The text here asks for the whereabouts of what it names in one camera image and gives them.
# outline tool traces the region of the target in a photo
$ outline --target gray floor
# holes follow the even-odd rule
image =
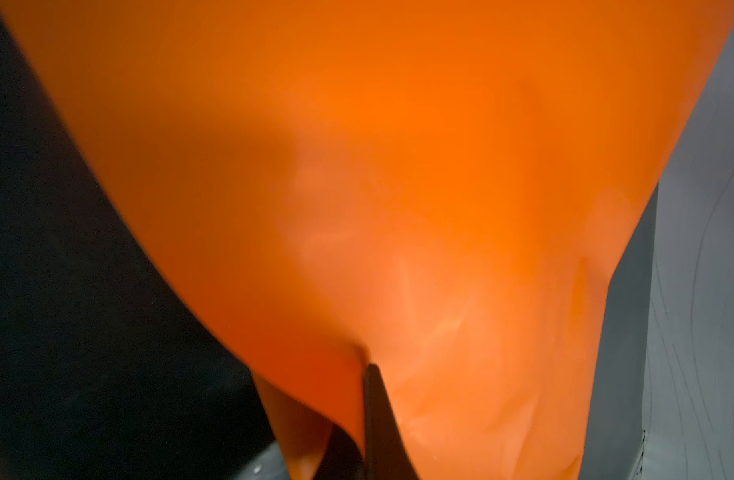
[[[644,480],[734,480],[734,31],[660,181]]]
[[[279,444],[269,445],[230,480],[290,480]]]

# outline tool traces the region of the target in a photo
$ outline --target orange balloon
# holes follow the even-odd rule
[[[577,477],[608,283],[734,0],[0,12],[132,233],[263,388],[363,447],[369,359],[425,480]],[[322,451],[326,424],[295,432],[271,403],[288,460],[296,436]]]

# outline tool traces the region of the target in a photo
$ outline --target latex balloon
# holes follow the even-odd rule
[[[608,283],[734,0],[0,12],[153,263],[276,389],[293,475],[328,426],[276,400],[363,445],[370,359],[425,480],[577,477]]]

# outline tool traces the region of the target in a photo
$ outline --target black surface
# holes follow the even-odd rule
[[[642,393],[658,189],[612,275],[580,480],[626,480],[642,445]]]
[[[0,24],[0,463],[226,478],[273,439],[247,368],[116,215]]]
[[[364,391],[367,479],[418,480],[401,441],[380,369],[375,364],[367,366]]]
[[[362,453],[348,433],[337,425],[329,437],[322,463],[313,480],[365,480]]]

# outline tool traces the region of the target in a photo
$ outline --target dark background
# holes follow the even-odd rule
[[[273,440],[249,370],[122,224],[0,24],[0,464],[225,478]]]

